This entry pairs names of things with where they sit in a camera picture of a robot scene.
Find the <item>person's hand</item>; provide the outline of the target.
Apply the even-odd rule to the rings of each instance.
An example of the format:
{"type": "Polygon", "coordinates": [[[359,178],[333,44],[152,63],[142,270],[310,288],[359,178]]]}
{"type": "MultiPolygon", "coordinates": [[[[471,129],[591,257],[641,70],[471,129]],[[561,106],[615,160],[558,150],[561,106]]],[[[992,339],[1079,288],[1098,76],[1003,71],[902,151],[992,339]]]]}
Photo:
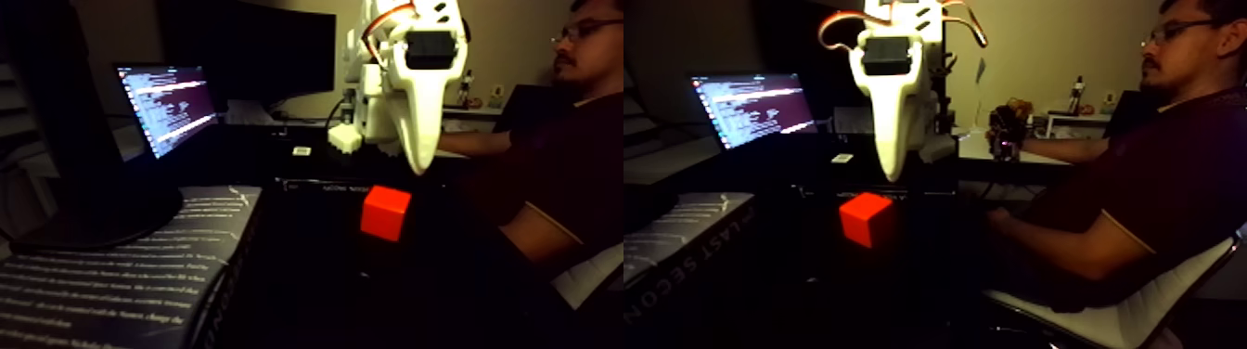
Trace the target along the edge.
{"type": "Polygon", "coordinates": [[[986,142],[993,160],[996,162],[1019,162],[1023,153],[1023,142],[1028,138],[1028,123],[1025,116],[1019,113],[1013,106],[998,106],[989,116],[989,131],[986,142]]]}

